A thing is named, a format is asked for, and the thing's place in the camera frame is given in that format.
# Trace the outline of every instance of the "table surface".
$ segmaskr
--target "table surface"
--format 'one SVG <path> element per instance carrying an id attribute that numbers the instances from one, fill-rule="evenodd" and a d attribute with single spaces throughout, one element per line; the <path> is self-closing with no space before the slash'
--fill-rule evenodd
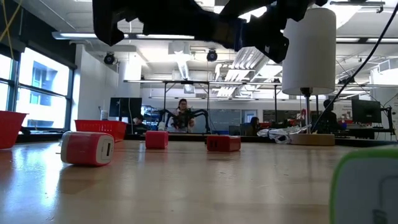
<path id="1" fill-rule="evenodd" d="M 59 142 L 0 150 L 0 223 L 329 223 L 333 169 L 349 147 L 116 144 L 104 167 L 60 160 Z"/>

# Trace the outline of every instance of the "security camera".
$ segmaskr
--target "security camera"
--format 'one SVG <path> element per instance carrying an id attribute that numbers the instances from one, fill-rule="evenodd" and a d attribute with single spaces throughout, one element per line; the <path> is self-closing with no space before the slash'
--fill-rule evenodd
<path id="1" fill-rule="evenodd" d="M 104 63 L 107 65 L 114 65 L 116 63 L 116 58 L 114 57 L 113 52 L 106 53 L 106 56 L 104 58 Z"/>
<path id="2" fill-rule="evenodd" d="M 216 50 L 210 49 L 207 53 L 207 61 L 208 62 L 215 62 L 217 60 L 217 53 Z"/>

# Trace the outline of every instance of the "window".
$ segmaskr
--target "window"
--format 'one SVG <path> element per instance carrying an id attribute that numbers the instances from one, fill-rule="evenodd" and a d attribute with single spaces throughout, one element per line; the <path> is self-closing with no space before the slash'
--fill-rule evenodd
<path id="1" fill-rule="evenodd" d="M 8 85 L 0 83 L 0 110 L 7 108 Z"/>
<path id="2" fill-rule="evenodd" d="M 0 78 L 10 79 L 11 58 L 0 55 Z"/>
<path id="3" fill-rule="evenodd" d="M 21 57 L 19 82 L 61 95 L 68 93 L 70 69 L 31 49 L 26 49 Z"/>
<path id="4" fill-rule="evenodd" d="M 67 100 L 60 96 L 19 88 L 16 111 L 27 113 L 24 127 L 64 128 Z"/>

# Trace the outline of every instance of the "woman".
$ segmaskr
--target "woman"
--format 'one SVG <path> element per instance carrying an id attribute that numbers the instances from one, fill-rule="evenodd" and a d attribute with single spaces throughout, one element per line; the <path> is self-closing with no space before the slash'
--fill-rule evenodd
<path id="1" fill-rule="evenodd" d="M 258 117 L 252 117 L 250 120 L 251 125 L 251 136 L 257 136 L 257 132 L 260 131 L 260 120 Z"/>
<path id="2" fill-rule="evenodd" d="M 174 112 L 174 115 L 177 115 L 180 117 L 180 119 L 178 119 L 178 123 L 175 124 L 175 121 L 173 119 L 170 119 L 169 121 L 169 126 L 173 127 L 174 130 L 171 131 L 175 131 L 175 132 L 181 132 L 181 133 L 186 133 L 186 132 L 192 132 L 192 128 L 195 125 L 195 120 L 192 118 L 188 121 L 188 126 L 185 127 L 185 122 L 184 122 L 184 113 L 186 113 L 188 111 L 188 102 L 186 99 L 181 99 L 178 102 L 178 107 L 176 109 L 176 111 Z"/>

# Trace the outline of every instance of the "person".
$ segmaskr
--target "person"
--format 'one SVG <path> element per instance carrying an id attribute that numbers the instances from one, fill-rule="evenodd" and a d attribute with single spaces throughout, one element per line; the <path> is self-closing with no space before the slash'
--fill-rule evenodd
<path id="1" fill-rule="evenodd" d="M 133 119 L 134 125 L 134 132 L 135 133 L 143 133 L 148 130 L 148 127 L 143 123 L 144 117 L 142 114 L 138 115 L 136 118 Z"/>
<path id="2" fill-rule="evenodd" d="M 325 100 L 323 102 L 323 106 L 325 107 L 325 111 L 323 112 L 324 115 L 322 115 L 321 120 L 319 120 L 318 127 L 315 127 L 319 134 L 330 134 L 343 130 L 343 127 L 337 122 L 337 115 L 332 112 L 334 104 L 331 104 L 330 107 L 326 109 L 330 102 L 330 100 Z"/>
<path id="3" fill-rule="evenodd" d="M 257 136 L 257 132 L 260 131 L 260 119 L 258 117 L 252 117 L 250 120 L 251 125 L 251 136 Z"/>
<path id="4" fill-rule="evenodd" d="M 178 107 L 175 110 L 174 115 L 183 116 L 183 114 L 186 113 L 188 110 L 189 110 L 188 109 L 188 101 L 186 99 L 181 99 L 178 102 Z M 195 119 L 194 118 L 192 118 L 192 119 L 190 119 L 188 121 L 188 126 L 187 127 L 185 127 L 184 124 L 180 124 L 180 123 L 175 124 L 174 122 L 175 121 L 173 119 L 170 119 L 169 123 L 171 125 L 169 125 L 169 126 L 172 126 L 174 128 L 175 132 L 182 132 L 182 133 L 189 132 L 190 133 L 190 132 L 192 132 L 192 128 L 195 126 Z"/>

